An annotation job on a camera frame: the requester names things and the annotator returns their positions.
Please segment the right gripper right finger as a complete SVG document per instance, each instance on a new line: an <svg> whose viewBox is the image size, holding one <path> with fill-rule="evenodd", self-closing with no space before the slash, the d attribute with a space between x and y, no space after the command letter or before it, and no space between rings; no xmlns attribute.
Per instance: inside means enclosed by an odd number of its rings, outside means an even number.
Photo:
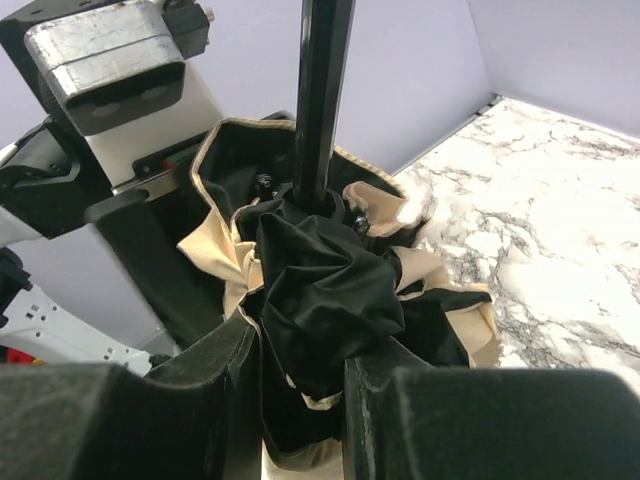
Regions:
<svg viewBox="0 0 640 480"><path fill-rule="evenodd" d="M635 479L639 399L589 369L436 368L394 339L345 364L348 479Z"/></svg>

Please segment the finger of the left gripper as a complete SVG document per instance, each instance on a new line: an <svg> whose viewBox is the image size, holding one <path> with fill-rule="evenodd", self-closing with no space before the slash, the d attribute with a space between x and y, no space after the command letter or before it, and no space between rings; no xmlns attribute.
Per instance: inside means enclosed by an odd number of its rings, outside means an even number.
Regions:
<svg viewBox="0 0 640 480"><path fill-rule="evenodd" d="M223 282L197 269L177 244L204 218L204 207L176 191L153 201L131 190L85 210L181 349L222 322Z"/></svg>

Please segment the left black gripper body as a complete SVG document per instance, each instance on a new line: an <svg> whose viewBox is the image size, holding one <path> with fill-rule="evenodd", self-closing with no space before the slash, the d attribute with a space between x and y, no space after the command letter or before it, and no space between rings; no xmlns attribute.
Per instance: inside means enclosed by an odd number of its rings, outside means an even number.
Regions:
<svg viewBox="0 0 640 480"><path fill-rule="evenodd" d="M1 154L1 238L54 239L86 225L105 239L180 232L180 146L135 160L113 186L86 142L47 117Z"/></svg>

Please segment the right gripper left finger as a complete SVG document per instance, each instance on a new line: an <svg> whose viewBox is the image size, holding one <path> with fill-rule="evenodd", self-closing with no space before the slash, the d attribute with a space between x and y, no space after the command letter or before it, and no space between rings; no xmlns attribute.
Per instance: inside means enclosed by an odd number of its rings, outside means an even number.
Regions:
<svg viewBox="0 0 640 480"><path fill-rule="evenodd" d="M139 377L111 364L1 369L5 479L256 479L259 343L229 320Z"/></svg>

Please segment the beige umbrella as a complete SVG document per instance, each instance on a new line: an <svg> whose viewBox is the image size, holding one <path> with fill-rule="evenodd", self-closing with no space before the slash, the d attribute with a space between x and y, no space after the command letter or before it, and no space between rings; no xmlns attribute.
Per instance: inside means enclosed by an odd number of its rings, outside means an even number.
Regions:
<svg viewBox="0 0 640 480"><path fill-rule="evenodd" d="M190 178L208 206L179 242L224 285L226 319L261 347L266 469L331 479L342 464L345 361L393 338L433 367L492 367L492 299L419 247L421 194L334 143L354 5L302 5L297 114L226 118Z"/></svg>

